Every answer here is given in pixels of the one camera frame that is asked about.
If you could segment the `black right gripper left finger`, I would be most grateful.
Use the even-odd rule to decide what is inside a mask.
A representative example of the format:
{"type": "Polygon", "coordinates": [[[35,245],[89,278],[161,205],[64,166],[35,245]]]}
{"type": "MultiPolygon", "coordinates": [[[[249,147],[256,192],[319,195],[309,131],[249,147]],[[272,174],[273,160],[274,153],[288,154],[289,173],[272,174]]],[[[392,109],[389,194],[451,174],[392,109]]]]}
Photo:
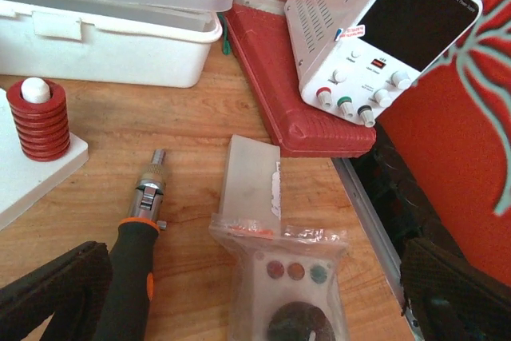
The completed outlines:
{"type": "Polygon", "coordinates": [[[112,280],[106,244],[86,241],[1,288],[1,339],[91,340],[112,280]]]}

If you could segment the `orange black handle screwdriver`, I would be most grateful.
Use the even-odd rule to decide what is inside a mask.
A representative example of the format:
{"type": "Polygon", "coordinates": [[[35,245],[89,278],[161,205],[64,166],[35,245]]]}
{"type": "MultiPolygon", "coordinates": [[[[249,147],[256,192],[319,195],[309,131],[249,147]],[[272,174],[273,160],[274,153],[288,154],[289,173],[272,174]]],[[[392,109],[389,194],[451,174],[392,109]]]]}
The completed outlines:
{"type": "Polygon", "coordinates": [[[153,253],[160,235],[166,152],[154,151],[141,173],[127,217],[118,225],[109,252],[113,278],[93,336],[94,340],[143,340],[154,293],[153,253]]]}

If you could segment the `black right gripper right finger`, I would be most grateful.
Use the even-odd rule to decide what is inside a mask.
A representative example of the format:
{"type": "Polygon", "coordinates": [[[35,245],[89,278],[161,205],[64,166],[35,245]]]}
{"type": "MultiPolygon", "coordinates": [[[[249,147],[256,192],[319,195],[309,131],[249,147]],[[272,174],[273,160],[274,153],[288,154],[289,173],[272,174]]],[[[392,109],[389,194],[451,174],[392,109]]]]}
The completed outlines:
{"type": "Polygon", "coordinates": [[[509,286],[425,238],[407,242],[400,272],[423,339],[510,339],[509,286]]]}

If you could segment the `red spring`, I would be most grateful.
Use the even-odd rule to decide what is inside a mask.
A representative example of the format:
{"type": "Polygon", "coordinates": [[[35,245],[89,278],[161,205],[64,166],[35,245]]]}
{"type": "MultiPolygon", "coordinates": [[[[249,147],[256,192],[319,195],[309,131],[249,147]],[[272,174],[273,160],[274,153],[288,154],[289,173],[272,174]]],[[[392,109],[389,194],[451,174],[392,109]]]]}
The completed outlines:
{"type": "Polygon", "coordinates": [[[55,161],[70,147],[65,90],[53,81],[44,82],[50,89],[50,99],[44,103],[26,101],[22,97],[22,81],[6,91],[22,152],[40,162],[55,161]]]}

